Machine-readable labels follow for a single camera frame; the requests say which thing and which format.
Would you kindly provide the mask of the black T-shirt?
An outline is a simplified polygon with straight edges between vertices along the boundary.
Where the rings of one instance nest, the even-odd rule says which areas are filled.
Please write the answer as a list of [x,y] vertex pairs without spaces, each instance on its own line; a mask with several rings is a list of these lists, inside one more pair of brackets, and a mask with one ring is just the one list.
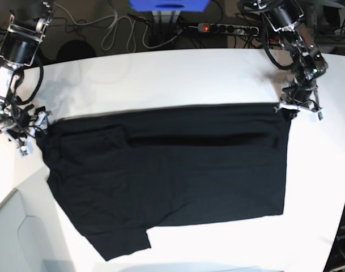
[[291,122],[272,104],[145,110],[54,123],[50,191],[109,261],[147,230],[281,215]]

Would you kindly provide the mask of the grey power strip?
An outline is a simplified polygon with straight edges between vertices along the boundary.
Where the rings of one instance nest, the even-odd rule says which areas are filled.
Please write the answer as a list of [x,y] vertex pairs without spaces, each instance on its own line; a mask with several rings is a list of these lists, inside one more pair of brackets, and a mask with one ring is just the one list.
[[253,25],[199,23],[197,30],[200,33],[230,36],[257,37],[259,35],[259,28]]

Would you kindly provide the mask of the grey plastic panel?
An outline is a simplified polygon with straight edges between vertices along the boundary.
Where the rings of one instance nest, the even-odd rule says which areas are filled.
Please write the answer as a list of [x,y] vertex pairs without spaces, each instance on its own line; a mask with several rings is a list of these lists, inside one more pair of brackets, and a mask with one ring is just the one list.
[[0,271],[75,271],[69,253],[60,241],[53,245],[41,218],[27,215],[17,190],[0,203]]

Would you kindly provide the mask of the blue box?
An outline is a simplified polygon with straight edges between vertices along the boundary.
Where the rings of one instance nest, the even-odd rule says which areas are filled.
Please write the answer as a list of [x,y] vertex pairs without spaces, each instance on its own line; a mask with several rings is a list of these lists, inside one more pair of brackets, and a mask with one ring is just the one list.
[[138,12],[188,11],[202,12],[209,0],[129,0],[130,7]]

